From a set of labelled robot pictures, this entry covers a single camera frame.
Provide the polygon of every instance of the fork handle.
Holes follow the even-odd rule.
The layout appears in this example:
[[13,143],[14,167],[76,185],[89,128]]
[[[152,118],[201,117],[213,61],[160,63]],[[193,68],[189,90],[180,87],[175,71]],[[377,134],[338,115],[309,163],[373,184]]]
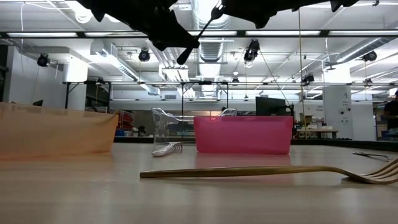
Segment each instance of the fork handle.
[[255,175],[296,174],[305,172],[340,172],[328,166],[280,166],[280,167],[222,167],[209,169],[184,169],[141,172],[141,178],[194,178],[194,177],[242,177]]

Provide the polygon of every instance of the pink plastic container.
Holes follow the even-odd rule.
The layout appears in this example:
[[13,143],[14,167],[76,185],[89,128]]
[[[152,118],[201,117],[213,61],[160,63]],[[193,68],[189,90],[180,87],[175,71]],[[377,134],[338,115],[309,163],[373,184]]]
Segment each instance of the pink plastic container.
[[198,152],[288,154],[291,116],[227,116],[193,119]]

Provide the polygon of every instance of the table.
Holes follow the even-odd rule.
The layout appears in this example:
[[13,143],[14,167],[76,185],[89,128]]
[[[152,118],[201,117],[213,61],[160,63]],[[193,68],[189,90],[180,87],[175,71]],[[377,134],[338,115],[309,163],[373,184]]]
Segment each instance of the table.
[[[367,172],[383,161],[360,149],[292,146],[290,156],[182,154],[152,158],[151,144],[111,154],[0,162],[0,223],[396,223],[398,185],[333,173],[219,179],[140,179],[139,172],[207,166],[329,165]],[[380,152],[391,157],[397,154]]]
[[[305,130],[304,129],[299,129],[299,130],[297,130],[297,132],[298,133],[304,133]],[[308,133],[317,133],[318,134],[318,139],[322,138],[322,136],[321,136],[322,133],[331,133],[331,137],[333,139],[336,139],[337,138],[337,133],[338,133],[337,130],[327,130],[327,129],[307,129],[307,132]]]

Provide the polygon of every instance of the ceiling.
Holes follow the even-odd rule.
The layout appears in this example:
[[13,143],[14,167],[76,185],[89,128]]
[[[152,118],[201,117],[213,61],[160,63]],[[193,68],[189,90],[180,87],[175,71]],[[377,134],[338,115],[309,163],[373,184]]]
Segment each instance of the ceiling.
[[[131,30],[122,23],[111,22],[104,19],[99,23],[92,18],[86,24],[80,24],[75,20],[73,10],[52,9],[54,6],[59,8],[68,7],[63,1],[52,1],[50,5],[46,1],[0,1],[0,31],[114,31]],[[318,4],[310,7],[303,7],[300,10],[301,25],[299,25],[298,12],[282,11],[272,17],[264,29],[287,30],[293,29],[387,29],[389,24],[398,21],[398,2],[382,1],[377,7],[372,7],[372,1],[360,1],[354,7],[339,9],[332,13],[329,4]],[[174,7],[177,19],[187,30],[193,30],[192,11],[190,0],[180,0]],[[231,30],[253,30],[254,24],[232,17],[229,26]],[[225,44],[223,62],[221,66],[219,80],[230,81],[234,77],[233,72],[239,72],[241,82],[264,82],[270,80],[272,75],[278,82],[291,82],[297,79],[301,67],[305,67],[314,59],[326,54],[337,54],[361,42],[365,38],[335,37],[320,38],[306,37],[299,38],[258,38],[261,45],[260,55],[255,59],[251,68],[246,68],[239,56],[248,46],[250,38],[226,37],[228,43]],[[29,39],[25,40],[24,47],[69,47],[72,50],[82,54],[92,61],[92,64],[100,62],[97,55],[90,55],[90,47],[93,39]],[[161,81],[158,76],[159,61],[154,54],[151,54],[149,62],[140,62],[138,53],[141,48],[148,47],[146,39],[108,39],[118,49],[119,58],[126,61],[131,68],[138,71],[143,77],[151,81]],[[9,40],[9,44],[19,45],[20,40]],[[383,45],[376,50],[378,58],[375,62],[367,64],[364,69],[364,63],[353,61],[351,67],[351,78],[355,80],[364,80],[369,77],[387,70],[398,67],[398,58],[394,55],[398,52],[398,40]],[[196,53],[192,53],[189,61],[186,63],[189,68],[189,77],[192,80],[199,77]],[[111,65],[98,63],[96,65],[96,75],[103,76],[112,80],[121,78],[121,73]],[[315,72],[316,82],[322,81],[322,70]],[[377,82],[395,82],[398,81],[398,75],[386,75]],[[251,89],[258,89],[256,86],[249,86]],[[388,87],[382,87],[378,90],[387,90]]]

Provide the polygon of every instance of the wooden table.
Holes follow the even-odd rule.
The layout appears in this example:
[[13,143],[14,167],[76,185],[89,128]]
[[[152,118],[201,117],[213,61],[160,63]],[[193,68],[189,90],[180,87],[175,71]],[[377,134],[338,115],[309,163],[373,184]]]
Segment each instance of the wooden table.
[[[304,133],[305,130],[304,129],[299,129],[299,130],[297,130],[297,132],[298,133]],[[307,129],[307,132],[308,133],[317,133],[318,139],[322,138],[322,133],[331,133],[331,137],[333,139],[336,139],[337,138],[337,133],[338,133],[337,130],[327,130],[327,129]]]
[[[385,162],[360,149],[292,146],[290,156],[182,154],[152,158],[150,144],[112,154],[0,162],[0,223],[397,223],[398,185],[333,173],[223,179],[140,179],[139,172],[209,166],[329,165],[362,173]],[[391,157],[397,154],[380,152]]]

